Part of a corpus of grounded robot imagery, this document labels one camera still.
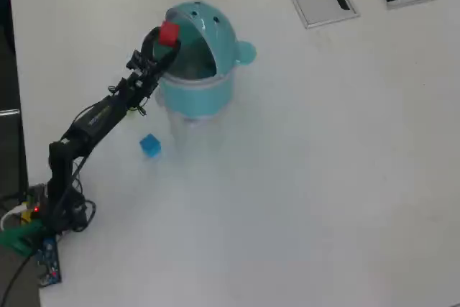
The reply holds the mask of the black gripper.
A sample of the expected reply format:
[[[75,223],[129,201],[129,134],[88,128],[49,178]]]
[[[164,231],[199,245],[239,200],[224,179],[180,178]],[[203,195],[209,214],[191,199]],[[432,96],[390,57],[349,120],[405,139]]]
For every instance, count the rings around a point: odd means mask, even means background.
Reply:
[[[175,62],[180,52],[181,42],[176,40],[172,46],[162,45],[157,41],[159,36],[160,27],[155,27],[142,42],[142,56],[148,60],[154,59],[155,64],[126,65],[131,74],[120,81],[122,101],[141,101],[149,98],[156,89],[160,76]]]

